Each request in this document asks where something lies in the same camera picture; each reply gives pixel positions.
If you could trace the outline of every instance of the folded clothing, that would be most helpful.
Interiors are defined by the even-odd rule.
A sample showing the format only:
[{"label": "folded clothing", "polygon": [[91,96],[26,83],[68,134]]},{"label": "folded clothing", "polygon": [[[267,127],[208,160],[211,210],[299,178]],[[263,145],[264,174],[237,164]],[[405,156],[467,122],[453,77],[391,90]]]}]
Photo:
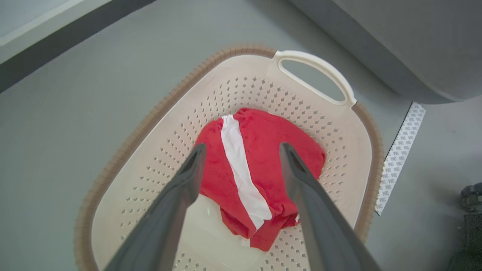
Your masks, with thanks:
[{"label": "folded clothing", "polygon": [[201,194],[221,208],[224,224],[242,244],[268,251],[280,229],[298,223],[281,171],[280,143],[290,143],[318,178],[323,149],[288,120],[241,108],[207,124],[196,144],[207,146]]}]

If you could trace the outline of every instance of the floor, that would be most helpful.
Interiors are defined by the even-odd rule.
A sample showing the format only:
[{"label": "floor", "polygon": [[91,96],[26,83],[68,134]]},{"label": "floor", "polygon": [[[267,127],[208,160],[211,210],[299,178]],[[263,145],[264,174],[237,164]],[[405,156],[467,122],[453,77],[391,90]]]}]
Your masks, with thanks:
[{"label": "floor", "polygon": [[[75,270],[75,219],[103,166],[187,73],[239,42],[330,62],[373,115],[388,152],[410,101],[290,4],[159,0],[0,94],[0,270]],[[397,187],[371,228],[367,246],[382,269],[446,265],[462,219],[456,194],[480,181],[481,102],[426,106]]]}]

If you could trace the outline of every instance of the laundry basket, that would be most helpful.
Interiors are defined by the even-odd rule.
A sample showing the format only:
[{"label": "laundry basket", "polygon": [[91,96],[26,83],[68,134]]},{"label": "laundry basket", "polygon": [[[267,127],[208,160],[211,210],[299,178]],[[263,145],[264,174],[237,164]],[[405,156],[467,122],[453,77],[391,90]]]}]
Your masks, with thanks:
[{"label": "laundry basket", "polygon": [[[318,69],[340,88],[335,101],[288,72],[283,60]],[[330,64],[302,52],[247,46],[217,52],[174,88],[127,138],[84,199],[74,254],[81,270],[103,270],[189,155],[201,129],[240,108],[290,120],[327,159],[319,182],[364,241],[383,166],[381,137]],[[219,206],[200,195],[187,210],[174,271],[309,270],[302,225],[281,230],[269,252],[241,246]]]}]

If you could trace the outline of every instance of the tape strip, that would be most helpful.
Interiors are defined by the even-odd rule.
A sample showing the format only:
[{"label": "tape strip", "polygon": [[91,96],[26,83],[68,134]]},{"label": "tape strip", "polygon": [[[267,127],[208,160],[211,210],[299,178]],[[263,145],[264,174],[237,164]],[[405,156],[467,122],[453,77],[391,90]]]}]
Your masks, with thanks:
[{"label": "tape strip", "polygon": [[382,214],[388,198],[395,187],[395,183],[402,171],[408,153],[412,148],[418,129],[420,128],[420,125],[422,125],[424,116],[425,109],[420,104],[413,102],[410,109],[408,109],[402,127],[385,158],[385,165],[382,173],[382,185],[380,186],[380,192],[375,205],[375,211],[379,216]]}]

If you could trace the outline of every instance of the brown basket rim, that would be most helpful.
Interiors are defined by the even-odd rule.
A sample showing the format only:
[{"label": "brown basket rim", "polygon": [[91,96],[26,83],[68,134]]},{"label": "brown basket rim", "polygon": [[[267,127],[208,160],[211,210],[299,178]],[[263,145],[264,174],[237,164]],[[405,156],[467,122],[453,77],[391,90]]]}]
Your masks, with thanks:
[{"label": "brown basket rim", "polygon": [[[275,49],[262,45],[246,45],[221,50],[197,66],[189,75],[182,79],[179,85],[171,90],[167,97],[163,98],[154,109],[149,112],[129,137],[127,137],[121,148],[117,150],[115,155],[110,159],[83,199],[74,229],[74,257],[79,270],[98,270],[91,244],[92,222],[97,206],[119,170],[125,165],[154,126],[192,86],[222,61],[243,54],[254,54],[273,58],[275,53]],[[360,239],[365,242],[373,219],[385,157],[382,139],[371,115],[359,102],[352,107],[352,110],[364,124],[372,143],[372,165],[361,210],[355,225],[355,232]]]}]

